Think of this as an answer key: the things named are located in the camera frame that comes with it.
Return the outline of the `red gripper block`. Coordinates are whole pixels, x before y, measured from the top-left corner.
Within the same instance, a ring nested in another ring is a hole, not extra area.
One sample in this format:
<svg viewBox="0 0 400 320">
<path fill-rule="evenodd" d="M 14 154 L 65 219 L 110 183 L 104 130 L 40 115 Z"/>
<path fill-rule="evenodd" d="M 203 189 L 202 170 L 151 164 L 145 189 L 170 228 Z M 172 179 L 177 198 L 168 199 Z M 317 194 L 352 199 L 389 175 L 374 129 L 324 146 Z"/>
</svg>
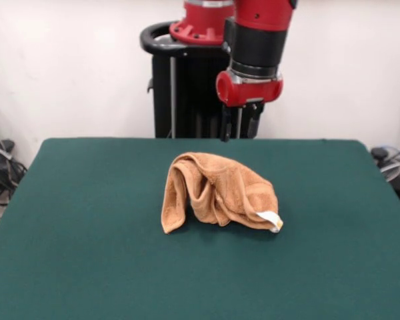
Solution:
<svg viewBox="0 0 400 320">
<path fill-rule="evenodd" d="M 283 90 L 283 78 L 250 79 L 240 77 L 232 71 L 222 71 L 216 78 L 217 96 L 224 103 L 222 107 L 221 140 L 228 142 L 231 138 L 231 110 L 228 107 L 242 107 L 252 104 L 252 117 L 249 122 L 249 136 L 256 137 L 262 114 L 262 103 L 272 102 L 279 98 Z"/>
</svg>

